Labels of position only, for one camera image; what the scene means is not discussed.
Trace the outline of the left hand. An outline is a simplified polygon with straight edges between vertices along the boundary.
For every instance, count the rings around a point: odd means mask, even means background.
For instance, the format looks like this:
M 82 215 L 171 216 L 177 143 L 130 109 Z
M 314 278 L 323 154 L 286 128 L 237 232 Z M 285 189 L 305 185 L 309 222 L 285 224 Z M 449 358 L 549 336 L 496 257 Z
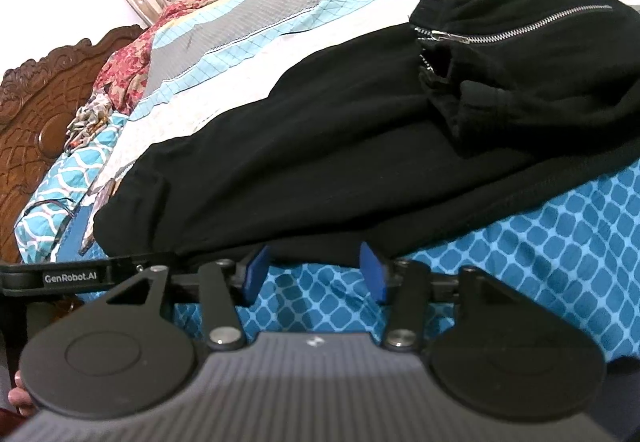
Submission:
M 37 407 L 26 390 L 22 373 L 19 370 L 14 375 L 14 387 L 8 393 L 8 400 L 22 417 L 29 418 L 37 413 Z

